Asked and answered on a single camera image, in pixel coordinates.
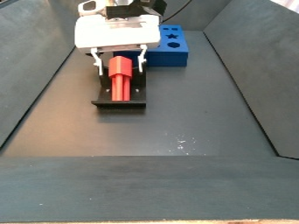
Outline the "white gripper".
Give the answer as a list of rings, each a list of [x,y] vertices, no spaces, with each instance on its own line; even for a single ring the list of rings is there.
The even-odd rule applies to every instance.
[[[127,19],[104,19],[100,15],[84,16],[75,25],[75,46],[83,53],[91,53],[103,75],[100,52],[142,50],[138,56],[139,73],[144,72],[146,52],[160,44],[160,19],[155,15],[143,15]]]

